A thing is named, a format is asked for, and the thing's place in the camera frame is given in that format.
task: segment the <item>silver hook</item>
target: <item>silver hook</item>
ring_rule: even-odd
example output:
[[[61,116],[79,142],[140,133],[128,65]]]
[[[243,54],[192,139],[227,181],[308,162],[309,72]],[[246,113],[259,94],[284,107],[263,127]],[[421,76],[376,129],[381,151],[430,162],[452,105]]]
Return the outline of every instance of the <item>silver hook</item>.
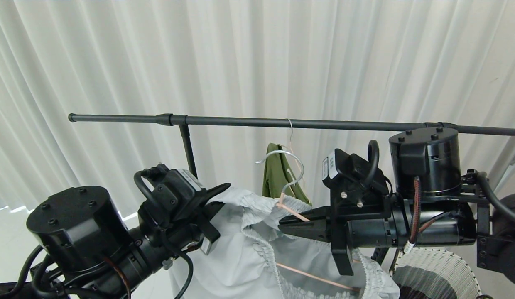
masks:
[[[280,150],[279,150],[279,149],[277,149],[276,151],[272,151],[272,152],[267,153],[267,155],[265,156],[265,158],[264,158],[263,160],[261,160],[261,161],[256,161],[256,164],[261,164],[261,163],[265,162],[265,161],[267,160],[267,158],[268,158],[270,155],[279,154],[279,153],[282,153],[282,154],[286,154],[286,155],[292,156],[294,159],[296,159],[296,161],[298,161],[298,162],[300,163],[300,168],[301,168],[301,169],[300,169],[300,177],[299,177],[299,178],[297,178],[296,180],[294,180],[294,181],[292,181],[292,182],[290,182],[290,183],[286,184],[286,185],[283,187],[283,189],[282,189],[282,193],[283,193],[283,194],[285,194],[285,191],[286,191],[286,189],[287,189],[289,186],[292,186],[292,185],[294,185],[294,184],[298,183],[298,182],[302,179],[302,177],[304,176],[304,164],[300,161],[300,159],[299,159],[298,157],[296,157],[296,155],[294,155],[294,154],[293,154],[293,153],[291,153],[291,152],[283,151],[283,150],[281,150],[281,149],[280,149]]]
[[[292,122],[290,121],[290,119],[286,119],[289,121],[289,124],[291,125],[291,136],[289,137],[289,142],[292,142],[292,133],[294,133],[294,128],[292,127]]]

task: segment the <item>horizontal bar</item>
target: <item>horizontal bar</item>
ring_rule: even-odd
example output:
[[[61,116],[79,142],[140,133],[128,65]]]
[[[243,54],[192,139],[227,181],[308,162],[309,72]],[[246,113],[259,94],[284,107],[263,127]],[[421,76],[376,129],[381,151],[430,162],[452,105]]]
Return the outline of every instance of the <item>horizontal bar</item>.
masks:
[[[451,127],[463,134],[515,136],[515,129],[509,127],[473,127],[452,123],[382,123],[373,121],[303,120],[271,118],[193,117],[181,114],[158,115],[98,115],[69,114],[69,120],[103,121],[119,123],[159,123],[161,125],[227,125],[236,127],[296,127],[302,129],[335,129],[366,131],[406,131],[441,125]]]

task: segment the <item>white curtain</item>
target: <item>white curtain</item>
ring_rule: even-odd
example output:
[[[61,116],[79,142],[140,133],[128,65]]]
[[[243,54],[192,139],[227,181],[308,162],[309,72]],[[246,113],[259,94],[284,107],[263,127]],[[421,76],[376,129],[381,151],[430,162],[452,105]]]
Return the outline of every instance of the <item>white curtain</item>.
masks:
[[[0,1],[0,207],[100,185],[125,216],[134,172],[187,167],[177,127],[72,112],[515,127],[515,0]],[[295,129],[316,206],[329,152],[375,138],[392,176],[393,134]],[[260,192],[254,161],[289,135],[191,126],[199,179]],[[463,171],[488,172],[508,138],[459,140]]]

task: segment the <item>white connector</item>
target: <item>white connector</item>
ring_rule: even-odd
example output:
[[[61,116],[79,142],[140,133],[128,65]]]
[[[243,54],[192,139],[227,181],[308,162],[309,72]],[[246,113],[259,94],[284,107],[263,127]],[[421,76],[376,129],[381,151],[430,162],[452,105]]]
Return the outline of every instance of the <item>white connector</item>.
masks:
[[[411,252],[413,247],[414,243],[411,243],[409,242],[409,240],[407,240],[407,243],[405,243],[405,246],[403,246],[403,254],[408,254],[409,252]]]

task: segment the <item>barcode label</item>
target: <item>barcode label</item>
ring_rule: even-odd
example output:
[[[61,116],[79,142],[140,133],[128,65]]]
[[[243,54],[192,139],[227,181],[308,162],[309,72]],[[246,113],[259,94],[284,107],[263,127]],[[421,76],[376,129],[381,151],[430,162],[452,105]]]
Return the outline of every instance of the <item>barcode label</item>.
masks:
[[[193,176],[191,172],[189,172],[189,170],[177,169],[177,171],[180,172],[184,179],[188,181],[189,184],[193,186],[193,188],[195,188],[195,190],[200,191],[204,188],[204,186],[199,182],[197,178],[195,178],[195,176]]]
[[[322,180],[328,177],[328,157],[322,161]]]
[[[329,178],[335,178],[339,173],[335,166],[335,151],[331,152],[328,156],[328,176]]]

